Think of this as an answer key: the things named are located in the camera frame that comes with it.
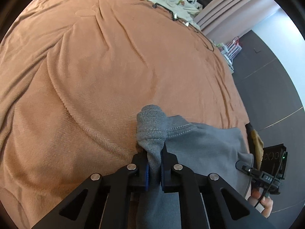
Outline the person's right hand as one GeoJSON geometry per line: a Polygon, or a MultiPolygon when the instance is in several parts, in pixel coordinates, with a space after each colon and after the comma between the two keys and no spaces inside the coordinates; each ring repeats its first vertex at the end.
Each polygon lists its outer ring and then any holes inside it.
{"type": "Polygon", "coordinates": [[[270,197],[263,196],[261,199],[261,193],[259,189],[253,188],[251,190],[251,195],[248,197],[247,201],[252,205],[255,206],[257,203],[258,205],[256,208],[259,208],[261,211],[260,213],[268,218],[272,212],[274,202],[270,197]]]}

